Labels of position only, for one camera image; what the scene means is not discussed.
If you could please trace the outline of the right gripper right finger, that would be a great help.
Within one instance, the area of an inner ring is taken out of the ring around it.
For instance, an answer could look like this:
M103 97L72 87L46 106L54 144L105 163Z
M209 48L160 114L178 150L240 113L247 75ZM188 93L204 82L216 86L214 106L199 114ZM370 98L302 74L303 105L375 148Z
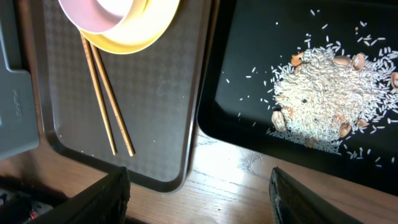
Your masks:
M274 222L355 224L360 221L327 202L282 169L271 172L269 196Z

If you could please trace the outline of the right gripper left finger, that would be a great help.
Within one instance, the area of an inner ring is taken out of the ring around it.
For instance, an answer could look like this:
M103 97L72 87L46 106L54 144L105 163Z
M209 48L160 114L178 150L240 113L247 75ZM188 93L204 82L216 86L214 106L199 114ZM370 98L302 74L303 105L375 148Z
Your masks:
M125 167L103 177L84 191L46 212L31 223L124 223L131 182Z

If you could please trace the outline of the rice and nutshell pile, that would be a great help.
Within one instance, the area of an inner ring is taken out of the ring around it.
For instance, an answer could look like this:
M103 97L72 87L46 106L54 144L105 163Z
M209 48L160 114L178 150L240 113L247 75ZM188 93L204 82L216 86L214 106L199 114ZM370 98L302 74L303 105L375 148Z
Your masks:
M397 113L397 48L375 60L340 48L307 47L272 70L271 136L337 153L350 134L377 131L387 112Z

